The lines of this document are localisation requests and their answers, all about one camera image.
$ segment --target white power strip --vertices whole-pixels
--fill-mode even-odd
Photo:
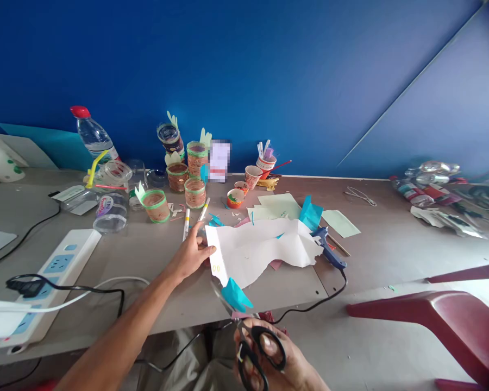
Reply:
[[[74,285],[101,237],[94,229],[69,231],[38,274],[57,285]],[[38,296],[30,299],[20,296],[16,302],[31,304],[32,308],[49,308],[65,302],[69,292],[46,284]],[[27,313],[10,337],[0,339],[0,348],[9,347],[8,354],[15,354],[42,340],[57,314],[58,311]]]

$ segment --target black scissor handle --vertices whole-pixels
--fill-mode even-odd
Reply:
[[[270,361],[270,364],[278,371],[284,370],[284,367],[286,366],[286,353],[284,351],[283,344],[281,344],[281,341],[279,340],[279,337],[277,337],[277,335],[272,330],[267,329],[266,327],[262,327],[262,326],[252,327],[252,333],[251,334],[252,334],[252,338],[254,339],[256,345],[258,346],[259,351],[261,352],[261,354],[263,356],[265,356],[268,359],[268,361]],[[263,335],[263,334],[268,334],[271,337],[271,339],[273,340],[273,343],[276,343],[277,346],[279,347],[279,350],[280,350],[281,355],[283,357],[283,359],[281,360],[280,363],[276,363],[274,360],[272,360],[272,358],[268,354],[266,354],[266,352],[262,348],[261,335]]]
[[[250,381],[248,380],[250,375],[244,372],[245,370],[245,359],[246,357],[250,358],[252,365],[256,368],[257,372],[262,378],[263,389],[262,391],[268,391],[268,379],[266,379],[265,373],[262,371],[261,365],[259,364],[259,360],[257,358],[257,354],[248,346],[245,341],[239,342],[239,353],[237,357],[237,367],[239,369],[239,374],[241,375],[241,381],[243,382],[243,386],[247,391],[256,391]]]

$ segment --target hand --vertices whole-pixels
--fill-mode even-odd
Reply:
[[[311,366],[300,349],[288,338],[287,335],[280,332],[270,323],[261,319],[248,318],[244,320],[244,323],[250,328],[253,326],[262,326],[272,330],[283,345],[286,353],[286,367],[284,368],[284,373],[281,373],[272,367],[266,357],[259,353],[259,350],[257,346],[255,346],[253,340],[248,336],[246,337],[248,345],[254,350],[259,358],[259,363],[261,364],[262,370],[268,379],[270,390],[329,390],[328,386],[326,386],[317,371]],[[241,335],[239,334],[239,330],[236,330],[234,333],[236,352],[239,350],[240,341]],[[261,335],[261,346],[265,353],[272,357],[275,362],[281,361],[281,353],[279,348],[267,334]],[[262,378],[253,367],[252,362],[249,359],[245,359],[243,364],[244,370],[250,375],[252,387],[258,391],[262,390],[264,388]],[[237,368],[237,358],[234,363],[234,374],[241,382],[241,376]]]
[[[215,246],[205,247],[201,244],[203,238],[198,237],[197,232],[202,224],[201,221],[194,225],[189,236],[179,246],[178,251],[165,269],[177,284],[194,273],[204,260],[216,252]]]

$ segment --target table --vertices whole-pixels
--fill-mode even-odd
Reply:
[[[344,194],[347,186],[364,192],[377,206]],[[311,194],[313,204],[340,210],[361,231],[342,238],[329,229],[351,253],[345,257],[336,250],[348,263],[348,294],[489,264],[489,240],[462,238],[415,218],[411,204],[388,181],[283,177],[275,192],[290,192],[300,205]],[[444,211],[458,215],[450,207]],[[321,219],[321,225],[328,224]],[[482,228],[489,237],[489,225],[482,223]],[[319,257],[314,268],[329,295],[342,286],[340,273],[326,260]]]
[[[79,184],[83,173],[73,171],[42,171],[27,169],[26,178],[18,182],[0,184],[0,230],[20,237],[36,222],[57,210],[55,201],[47,194]],[[211,203],[208,212],[218,215],[226,225],[239,221],[223,205],[228,190],[243,176],[229,177],[226,184],[208,184]],[[172,194],[165,189],[168,202],[184,204],[183,194]],[[268,195],[266,188],[250,191],[244,206],[237,212],[246,217],[246,206],[258,204],[257,195]],[[191,221],[197,221],[200,210],[192,211]],[[94,212],[75,216],[62,212],[41,224],[29,238],[0,264],[0,300],[14,301],[17,293],[4,288],[5,281],[15,275],[35,273],[45,263],[54,248],[71,229],[92,227]],[[83,269],[77,284],[94,286],[115,276],[139,276],[148,280],[156,277],[168,264],[182,240],[184,219],[165,224],[153,224],[145,211],[129,211],[128,226],[121,232],[104,236]],[[0,255],[10,248],[0,251]],[[151,333],[176,330],[228,319],[229,315],[210,284],[210,269],[201,267],[174,290]],[[126,290],[126,306],[143,289],[138,282],[112,285]],[[298,268],[284,264],[275,271],[265,272],[243,290],[252,303],[254,312],[316,301],[326,292],[313,268]],[[69,299],[78,295],[71,292]],[[90,294],[79,302],[60,310],[45,338],[17,355],[6,355],[0,349],[0,365],[28,358],[47,356],[90,346],[115,321],[118,295]]]

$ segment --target marker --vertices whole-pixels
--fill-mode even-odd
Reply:
[[[189,236],[189,220],[190,220],[190,209],[185,212],[185,226],[183,227],[183,242]]]
[[[205,206],[203,206],[203,210],[201,210],[201,215],[199,216],[199,219],[197,220],[198,222],[200,222],[201,220],[203,220],[205,218],[205,213],[206,213],[206,210],[208,209],[209,203],[210,203],[210,197],[206,199]]]

